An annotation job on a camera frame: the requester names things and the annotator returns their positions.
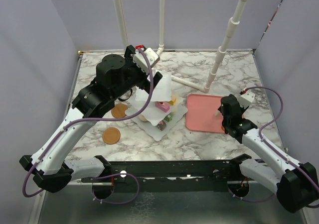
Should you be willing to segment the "wooden coaster near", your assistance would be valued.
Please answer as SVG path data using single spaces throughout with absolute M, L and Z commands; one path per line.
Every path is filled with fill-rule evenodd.
M 117 143 L 120 140 L 120 138 L 121 138 L 121 133 L 115 127 L 107 128 L 102 134 L 103 141 L 109 145 Z

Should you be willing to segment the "three tier white stand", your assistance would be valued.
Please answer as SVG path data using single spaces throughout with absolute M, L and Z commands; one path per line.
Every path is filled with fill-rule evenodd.
M 187 113 L 183 98 L 172 91 L 170 72 L 161 72 L 162 78 L 154 88 L 145 110 L 132 121 L 155 141 L 160 141 Z

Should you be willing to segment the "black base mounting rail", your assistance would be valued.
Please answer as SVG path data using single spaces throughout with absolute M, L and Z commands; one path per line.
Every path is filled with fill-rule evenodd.
M 237 159 L 196 161 L 111 161 L 101 179 L 83 183 L 113 185 L 115 192 L 226 192 L 244 180 Z

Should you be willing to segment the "left white pvc pole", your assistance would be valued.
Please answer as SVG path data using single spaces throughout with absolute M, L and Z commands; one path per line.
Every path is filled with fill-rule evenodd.
M 113 0 L 113 3 L 114 3 L 114 8 L 116 12 L 117 21 L 118 21 L 122 44 L 123 44 L 123 47 L 127 47 L 129 43 L 128 43 L 128 36 L 127 36 L 125 19 L 124 19 L 122 0 Z

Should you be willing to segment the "white round cake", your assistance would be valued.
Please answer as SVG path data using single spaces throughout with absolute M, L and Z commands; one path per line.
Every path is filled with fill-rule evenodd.
M 139 115 L 139 119 L 143 122 L 147 122 L 148 120 L 141 114 Z

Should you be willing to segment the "middle white pvc pole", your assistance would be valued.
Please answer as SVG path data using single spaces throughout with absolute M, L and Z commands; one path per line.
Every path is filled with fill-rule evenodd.
M 164 11 L 165 0 L 159 0 L 159 47 L 157 50 L 159 56 L 164 51 Z

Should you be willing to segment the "wooden coaster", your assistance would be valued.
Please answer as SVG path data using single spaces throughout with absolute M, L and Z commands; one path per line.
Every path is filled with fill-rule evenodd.
M 112 108 L 111 115 L 114 118 L 123 118 L 126 116 L 125 111 L 127 109 L 128 109 L 128 106 L 126 104 L 118 103 Z
M 117 143 L 120 140 L 120 138 L 121 138 L 121 133 L 115 127 L 107 128 L 102 134 L 103 141 L 109 145 Z

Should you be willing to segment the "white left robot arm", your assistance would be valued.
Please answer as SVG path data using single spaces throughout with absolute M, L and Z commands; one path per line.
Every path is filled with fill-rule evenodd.
M 127 46 L 123 56 L 109 54 L 96 65 L 96 76 L 82 88 L 66 117 L 49 140 L 34 154 L 24 155 L 20 164 L 43 191 L 56 193 L 70 181 L 96 178 L 106 181 L 110 164 L 103 156 L 70 161 L 66 157 L 81 137 L 115 106 L 115 101 L 138 87 L 152 96 L 162 78 L 152 67 L 160 60 L 151 48 Z

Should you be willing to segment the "yellow sponge cake square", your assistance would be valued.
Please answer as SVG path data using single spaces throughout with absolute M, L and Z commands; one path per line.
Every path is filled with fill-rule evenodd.
M 171 96 L 171 100 L 168 102 L 171 106 L 174 106 L 176 104 L 177 97 L 176 95 Z

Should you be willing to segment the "green swiss roll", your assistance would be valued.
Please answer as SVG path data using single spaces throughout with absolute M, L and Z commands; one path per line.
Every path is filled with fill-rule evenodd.
M 168 115 L 165 116 L 164 120 L 166 122 L 170 122 L 170 121 L 172 121 L 173 116 L 174 116 L 174 113 L 171 112 L 171 113 L 169 113 Z

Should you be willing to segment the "pink cake slice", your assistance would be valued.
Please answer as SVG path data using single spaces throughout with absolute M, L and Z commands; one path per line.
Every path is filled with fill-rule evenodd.
M 168 112 L 170 110 L 170 105 L 167 102 L 156 102 L 155 106 L 163 112 Z

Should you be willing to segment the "wooden coaster far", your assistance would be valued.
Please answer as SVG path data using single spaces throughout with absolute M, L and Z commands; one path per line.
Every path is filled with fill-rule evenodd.
M 111 115 L 114 118 L 123 118 L 126 116 L 125 111 L 127 109 L 128 109 L 128 106 L 126 104 L 118 103 L 112 108 Z

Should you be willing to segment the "pink serving tray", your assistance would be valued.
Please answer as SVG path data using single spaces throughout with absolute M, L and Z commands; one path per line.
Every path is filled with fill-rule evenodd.
M 221 96 L 190 94 L 186 100 L 185 125 L 192 131 L 224 133 L 221 129 L 222 116 L 216 116 Z

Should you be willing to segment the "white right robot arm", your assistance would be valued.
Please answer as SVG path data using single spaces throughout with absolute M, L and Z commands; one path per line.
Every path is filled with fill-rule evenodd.
M 257 181 L 274 193 L 288 212 L 295 213 L 319 199 L 316 168 L 286 154 L 243 117 L 254 97 L 252 93 L 222 97 L 218 111 L 223 117 L 224 132 L 255 152 L 265 165 L 246 158 L 231 165 L 229 174 L 235 180 L 245 176 Z

